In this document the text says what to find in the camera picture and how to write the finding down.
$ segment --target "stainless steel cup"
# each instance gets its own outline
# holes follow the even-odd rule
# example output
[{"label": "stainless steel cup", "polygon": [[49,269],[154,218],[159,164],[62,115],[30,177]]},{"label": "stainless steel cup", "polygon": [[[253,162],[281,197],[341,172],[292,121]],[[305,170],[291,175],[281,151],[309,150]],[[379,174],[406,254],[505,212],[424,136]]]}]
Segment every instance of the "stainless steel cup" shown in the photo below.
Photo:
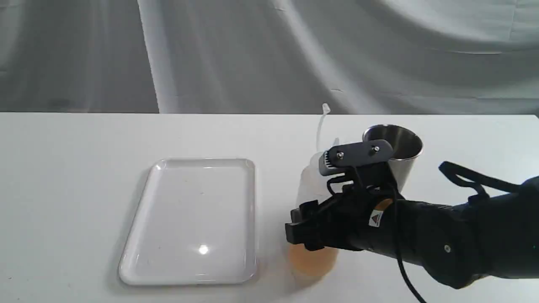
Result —
[{"label": "stainless steel cup", "polygon": [[393,158],[389,160],[389,167],[400,192],[414,160],[423,151],[423,142],[411,130],[397,125],[374,125],[363,133],[363,142],[378,139],[387,141],[393,148]]}]

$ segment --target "white fabric curtain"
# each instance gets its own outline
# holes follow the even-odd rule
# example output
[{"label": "white fabric curtain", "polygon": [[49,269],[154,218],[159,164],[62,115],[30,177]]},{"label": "white fabric curtain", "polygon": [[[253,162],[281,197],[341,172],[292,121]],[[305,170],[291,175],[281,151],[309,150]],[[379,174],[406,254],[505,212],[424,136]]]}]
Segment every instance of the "white fabric curtain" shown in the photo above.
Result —
[{"label": "white fabric curtain", "polygon": [[0,111],[324,102],[539,114],[539,0],[0,0]]}]

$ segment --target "white tray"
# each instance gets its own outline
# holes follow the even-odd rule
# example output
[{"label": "white tray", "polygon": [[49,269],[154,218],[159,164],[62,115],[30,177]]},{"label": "white tray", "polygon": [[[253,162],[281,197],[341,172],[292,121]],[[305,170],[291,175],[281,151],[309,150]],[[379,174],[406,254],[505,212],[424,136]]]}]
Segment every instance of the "white tray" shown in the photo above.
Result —
[{"label": "white tray", "polygon": [[238,284],[256,272],[247,159],[165,159],[150,171],[119,266],[131,285]]}]

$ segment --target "black strap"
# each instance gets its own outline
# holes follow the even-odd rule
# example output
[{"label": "black strap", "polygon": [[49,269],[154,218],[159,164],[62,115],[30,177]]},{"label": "black strap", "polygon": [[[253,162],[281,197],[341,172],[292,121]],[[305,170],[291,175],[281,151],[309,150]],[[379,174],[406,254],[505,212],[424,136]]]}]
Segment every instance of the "black strap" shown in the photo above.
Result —
[{"label": "black strap", "polygon": [[518,192],[520,188],[520,185],[479,174],[476,171],[467,169],[452,162],[445,161],[440,165],[439,169],[441,173],[444,174],[447,179],[449,179],[449,181],[460,187],[473,188],[475,191],[477,191],[479,196],[488,197],[488,194],[485,192],[482,185],[505,192]]}]

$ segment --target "white table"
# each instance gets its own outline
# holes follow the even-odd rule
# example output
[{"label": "white table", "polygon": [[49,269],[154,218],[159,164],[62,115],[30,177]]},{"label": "white table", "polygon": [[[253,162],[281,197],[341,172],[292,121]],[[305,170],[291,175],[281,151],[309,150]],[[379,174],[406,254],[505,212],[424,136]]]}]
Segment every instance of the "white table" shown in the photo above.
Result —
[{"label": "white table", "polygon": [[[342,251],[302,287],[286,263],[284,222],[315,152],[318,116],[0,114],[0,302],[416,302],[395,260]],[[534,116],[328,116],[325,146],[367,127],[415,131],[423,155],[403,191],[460,204],[472,194],[437,171],[443,160],[520,183],[539,175]],[[243,286],[129,287],[117,274],[148,169],[166,157],[246,157],[257,166],[260,260]],[[539,280],[487,278],[455,291],[408,265],[428,302],[537,302]]]}]

